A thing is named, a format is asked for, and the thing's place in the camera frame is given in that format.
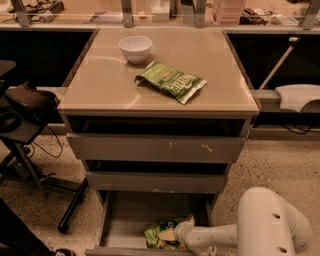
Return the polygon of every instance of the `speckled floor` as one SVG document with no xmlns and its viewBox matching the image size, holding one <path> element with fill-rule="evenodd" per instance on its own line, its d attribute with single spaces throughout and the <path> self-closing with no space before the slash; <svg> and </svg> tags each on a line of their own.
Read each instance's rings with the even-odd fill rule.
<svg viewBox="0 0 320 256">
<path fill-rule="evenodd" d="M 310 220 L 314 241 L 302 255 L 320 255 L 319 135 L 319 132 L 300 136 L 283 130 L 253 130 L 252 139 L 245 143 L 238 162 L 230 171 L 227 187 L 217 201 L 212 213 L 214 223 L 235 223 L 241 194 L 253 186 L 267 187 L 286 198 Z M 63 153 L 58 159 L 35 146 L 32 160 L 46 174 L 55 172 L 60 178 L 80 181 L 84 177 L 81 162 L 74 158 L 63 133 L 59 139 Z M 53 136 L 39 136 L 36 142 L 52 154 L 59 152 Z M 1 144 L 0 159 L 6 154 L 7 150 Z M 47 198 L 43 198 L 34 185 L 5 180 L 0 185 L 0 196 L 48 247 L 72 248 L 77 256 L 84 256 L 86 248 L 94 248 L 102 206 L 93 190 L 87 190 L 69 222 L 66 234 L 59 233 L 57 225 L 72 193 L 52 191 Z M 237 255 L 236 249 L 219 248 L 218 252 Z"/>
</svg>

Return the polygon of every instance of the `drawer cabinet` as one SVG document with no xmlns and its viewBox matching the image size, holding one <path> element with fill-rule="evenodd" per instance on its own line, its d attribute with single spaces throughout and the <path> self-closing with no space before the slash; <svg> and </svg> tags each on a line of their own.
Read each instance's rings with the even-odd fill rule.
<svg viewBox="0 0 320 256">
<path fill-rule="evenodd" d="M 153 42 L 148 61 L 207 85 L 182 105 L 135 83 L 147 63 L 124 61 L 118 42 L 138 34 Z M 147 249 L 143 232 L 157 218 L 177 215 L 211 225 L 211 210 L 259 112 L 246 81 L 220 28 L 99 29 L 59 105 L 71 148 L 105 206 L 97 246 L 87 255 L 192 255 Z"/>
</svg>

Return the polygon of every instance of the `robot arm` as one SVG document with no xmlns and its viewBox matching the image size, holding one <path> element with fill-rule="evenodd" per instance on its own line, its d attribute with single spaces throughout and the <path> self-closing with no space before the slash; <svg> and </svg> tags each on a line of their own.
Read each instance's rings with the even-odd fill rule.
<svg viewBox="0 0 320 256">
<path fill-rule="evenodd" d="M 197 256 L 213 254 L 215 245 L 238 247 L 239 256 L 294 256 L 306 251 L 313 231 L 306 217 L 275 192 L 251 188 L 241 197 L 237 224 L 194 227 L 182 222 L 176 239 Z"/>
</svg>

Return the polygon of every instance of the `green chip bag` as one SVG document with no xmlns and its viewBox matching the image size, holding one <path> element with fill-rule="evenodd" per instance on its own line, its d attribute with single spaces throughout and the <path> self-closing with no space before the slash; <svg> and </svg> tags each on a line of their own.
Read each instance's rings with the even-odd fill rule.
<svg viewBox="0 0 320 256">
<path fill-rule="evenodd" d="M 135 81 L 144 80 L 160 91 L 171 94 L 182 104 L 186 104 L 197 90 L 207 84 L 207 81 L 200 77 L 176 71 L 157 61 L 151 62 L 135 78 Z"/>
</svg>

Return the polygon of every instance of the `cabinet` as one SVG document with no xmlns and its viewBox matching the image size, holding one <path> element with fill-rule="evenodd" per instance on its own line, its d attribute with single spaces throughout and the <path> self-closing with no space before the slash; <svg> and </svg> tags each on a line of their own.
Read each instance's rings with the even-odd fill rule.
<svg viewBox="0 0 320 256">
<path fill-rule="evenodd" d="M 197 74 L 208 84 L 186 105 L 135 84 L 146 64 L 127 63 L 117 47 L 129 35 L 153 41 L 149 61 Z M 59 112 L 104 205 L 97 246 L 86 254 L 163 255 L 168 252 L 146 248 L 143 231 L 158 218 L 190 214 L 197 225 L 211 225 L 211 210 L 259 109 L 220 29 L 106 27 Z"/>
</svg>

